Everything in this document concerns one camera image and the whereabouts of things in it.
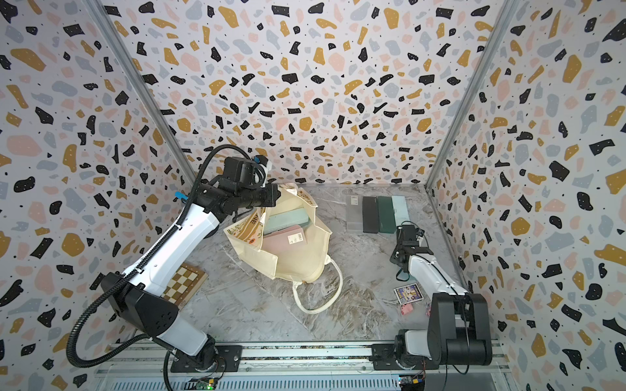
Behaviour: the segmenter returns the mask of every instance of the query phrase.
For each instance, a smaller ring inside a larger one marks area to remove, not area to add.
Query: cream tote bag
[[[328,241],[331,231],[316,219],[317,203],[303,189],[293,183],[279,186],[280,198],[273,208],[257,208],[246,219],[224,229],[230,244],[239,258],[271,279],[276,277],[292,281],[295,303],[305,313],[320,313],[329,308],[341,294],[343,276],[335,261],[328,255]],[[263,249],[263,225],[270,216],[286,211],[304,208],[310,223],[304,228],[307,243],[280,256]],[[331,263],[339,274],[339,288],[334,296],[323,306],[308,310],[298,297],[297,287],[313,282],[324,271],[324,265]]]

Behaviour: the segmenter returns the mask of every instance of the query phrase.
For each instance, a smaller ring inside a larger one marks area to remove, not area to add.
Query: pink notebook
[[[263,236],[262,249],[272,254],[278,254],[305,244],[307,244],[307,239],[304,236],[304,230],[299,225],[293,225],[284,230]]]

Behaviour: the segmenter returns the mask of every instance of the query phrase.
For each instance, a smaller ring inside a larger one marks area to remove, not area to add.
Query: small pink toy
[[[411,313],[412,311],[413,311],[413,305],[411,303],[402,304],[402,307],[400,308],[400,312],[402,313],[402,315],[407,315]]]

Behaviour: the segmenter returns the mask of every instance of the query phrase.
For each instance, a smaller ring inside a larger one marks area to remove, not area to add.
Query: bag handle
[[[335,261],[332,260],[330,255],[327,254],[326,255],[326,260],[324,261],[324,264],[328,265],[329,263],[331,263],[333,266],[335,266],[335,269],[337,269],[337,273],[339,274],[339,287],[337,288],[337,291],[335,292],[333,297],[331,297],[331,299],[328,300],[328,302],[326,302],[326,304],[324,304],[323,306],[315,308],[314,310],[308,310],[308,309],[304,308],[302,306],[302,303],[300,302],[300,298],[298,297],[298,291],[297,291],[297,287],[302,285],[302,282],[294,281],[294,284],[292,285],[292,289],[294,291],[295,304],[298,306],[299,309],[302,310],[302,312],[313,315],[313,314],[316,314],[316,313],[320,313],[320,312],[322,312],[324,310],[327,310],[328,307],[330,307],[337,300],[339,295],[341,294],[341,288],[344,286],[344,276],[341,274],[341,270],[339,269],[339,267],[337,266]]]

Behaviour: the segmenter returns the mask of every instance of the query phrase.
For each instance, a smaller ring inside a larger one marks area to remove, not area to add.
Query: blue clip
[[[180,200],[183,201],[183,202],[187,201],[187,198],[189,198],[188,196],[184,195],[180,191],[177,191],[176,193],[174,193],[174,195],[176,197],[180,198]]]

